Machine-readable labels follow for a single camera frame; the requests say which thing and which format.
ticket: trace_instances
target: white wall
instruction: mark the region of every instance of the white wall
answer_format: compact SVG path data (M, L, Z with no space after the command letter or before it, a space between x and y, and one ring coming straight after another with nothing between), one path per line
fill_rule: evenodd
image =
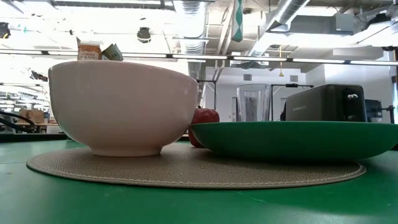
M325 65L319 65L313 70L305 74L305 81L308 85L324 85L326 83L325 78Z
M389 60L388 53L379 60ZM387 108L393 101L393 84L391 75L395 67L368 65L320 65L306 74L308 85L348 84L361 85L365 99L381 100L382 107ZM383 111L383 123L390 123L390 116Z
M206 68L207 79L213 76L213 69ZM243 70L240 68L225 68L218 80L216 93L217 93L217 106L216 110L220 114L221 122L230 122L233 117L233 97L237 96L237 87L245 84L286 84L290 82L290 75L298 75L298 84L305 84L305 74L301 73L299 69L283 69L283 77L279 76L280 70L275 69L269 71L267 69L250 69ZM252 81L244 81L243 74L251 74ZM302 88L280 88L274 94L274 120L278 120L280 116L282 99L290 96L291 94L302 91ZM205 108L214 108L214 93L206 86L203 104Z

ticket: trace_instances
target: green table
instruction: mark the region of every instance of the green table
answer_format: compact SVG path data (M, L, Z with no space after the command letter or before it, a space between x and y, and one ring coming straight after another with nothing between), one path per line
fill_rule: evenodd
M97 184L29 170L28 158L73 141L0 144L0 223L398 223L398 152L363 160L362 177L275 190Z

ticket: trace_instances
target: white bowl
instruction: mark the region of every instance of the white bowl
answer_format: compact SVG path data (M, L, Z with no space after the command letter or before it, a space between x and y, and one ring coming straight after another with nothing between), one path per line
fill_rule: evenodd
M164 68L105 60L49 70L52 111L62 130L99 156L151 156L189 127L197 82Z

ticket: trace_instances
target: clear glass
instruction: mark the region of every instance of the clear glass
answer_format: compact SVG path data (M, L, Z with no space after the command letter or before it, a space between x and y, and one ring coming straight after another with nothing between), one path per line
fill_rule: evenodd
M238 87L239 121L268 121L271 86L250 84Z

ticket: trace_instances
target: hanging green banner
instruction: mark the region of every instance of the hanging green banner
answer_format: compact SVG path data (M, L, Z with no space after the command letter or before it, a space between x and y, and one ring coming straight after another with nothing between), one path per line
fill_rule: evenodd
M235 0L232 18L232 40L240 42L243 40L243 4L242 0Z

